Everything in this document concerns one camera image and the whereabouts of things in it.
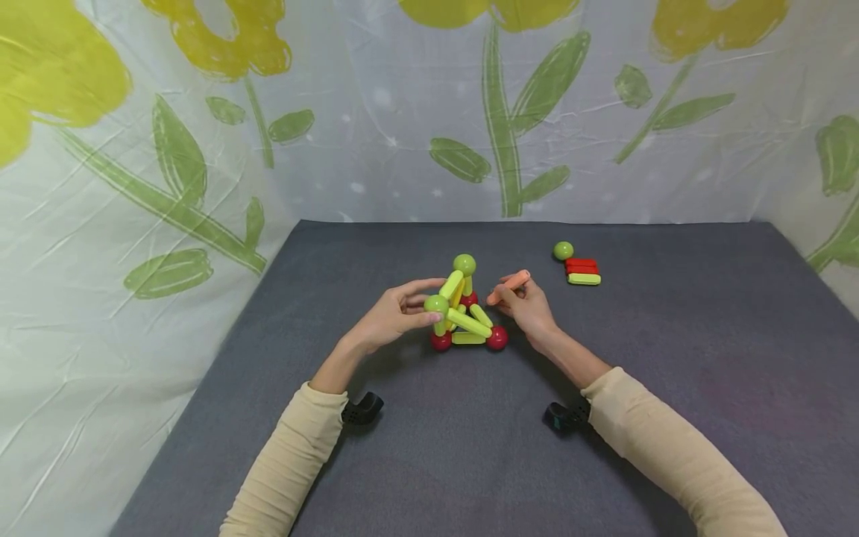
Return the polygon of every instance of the hand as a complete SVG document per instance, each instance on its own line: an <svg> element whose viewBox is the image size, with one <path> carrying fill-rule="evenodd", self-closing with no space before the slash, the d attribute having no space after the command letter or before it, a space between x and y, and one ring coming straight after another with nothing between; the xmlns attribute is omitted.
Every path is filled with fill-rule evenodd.
<svg viewBox="0 0 859 537"><path fill-rule="evenodd" d="M347 336L369 354L410 330L442 320L440 313L423 311L427 296L420 292L442 287L445 281L445 278L415 280L385 291Z"/></svg>
<svg viewBox="0 0 859 537"><path fill-rule="evenodd" d="M505 276L501 281L506 282L508 279L510 276ZM547 355L546 341L560 329L551 315L549 301L543 290L533 280L528 280L517 290L510 290L500 284L495 289L501 296L496 308L516 321L537 352Z"/></svg>

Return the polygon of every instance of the toy pyramid structure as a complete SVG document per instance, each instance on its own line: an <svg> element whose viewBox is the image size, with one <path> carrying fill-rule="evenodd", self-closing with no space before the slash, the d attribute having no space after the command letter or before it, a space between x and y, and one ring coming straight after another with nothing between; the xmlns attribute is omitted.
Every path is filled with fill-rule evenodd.
<svg viewBox="0 0 859 537"><path fill-rule="evenodd" d="M436 351L444 352L451 345L483 345L500 351L507 345L507 331L495 326L489 315L478 304L472 276L477 269L474 258L462 253L454 259L450 273L437 295L423 303L425 311L442 314L441 321L433 325L430 342Z"/></svg>

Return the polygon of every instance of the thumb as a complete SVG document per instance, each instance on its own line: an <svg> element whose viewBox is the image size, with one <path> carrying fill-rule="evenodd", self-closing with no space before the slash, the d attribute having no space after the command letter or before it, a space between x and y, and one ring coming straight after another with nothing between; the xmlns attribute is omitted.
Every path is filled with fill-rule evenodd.
<svg viewBox="0 0 859 537"><path fill-rule="evenodd" d="M512 289L508 288L505 285L498 285L495 288L495 292L501 297L501 300L505 301L508 306L511 308L515 308L516 304L519 303L521 298L516 296Z"/></svg>
<svg viewBox="0 0 859 537"><path fill-rule="evenodd" d="M442 314L437 311L425 311L420 314L404 315L404 317L403 328L405 330L431 326L443 319Z"/></svg>

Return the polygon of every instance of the person's left hand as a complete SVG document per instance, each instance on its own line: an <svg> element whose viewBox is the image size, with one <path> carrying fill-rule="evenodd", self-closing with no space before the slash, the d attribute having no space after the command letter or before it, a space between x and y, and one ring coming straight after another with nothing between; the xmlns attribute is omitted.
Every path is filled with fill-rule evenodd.
<svg viewBox="0 0 859 537"><path fill-rule="evenodd" d="M410 330L442 320L440 313L423 311L427 296L421 291L442 287L445 281L445 278L414 280L385 291L350 330L351 339L369 354Z"/></svg>

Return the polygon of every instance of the beige long-sleeve shirt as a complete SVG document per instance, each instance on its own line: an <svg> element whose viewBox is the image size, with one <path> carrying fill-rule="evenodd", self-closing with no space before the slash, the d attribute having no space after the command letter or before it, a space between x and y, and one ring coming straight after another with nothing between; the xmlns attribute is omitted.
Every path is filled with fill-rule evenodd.
<svg viewBox="0 0 859 537"><path fill-rule="evenodd" d="M786 537L770 505L704 435L621 368L582 390L589 422L689 513L702 537ZM343 429L346 394L305 383L286 407L221 526L221 537L284 537Z"/></svg>

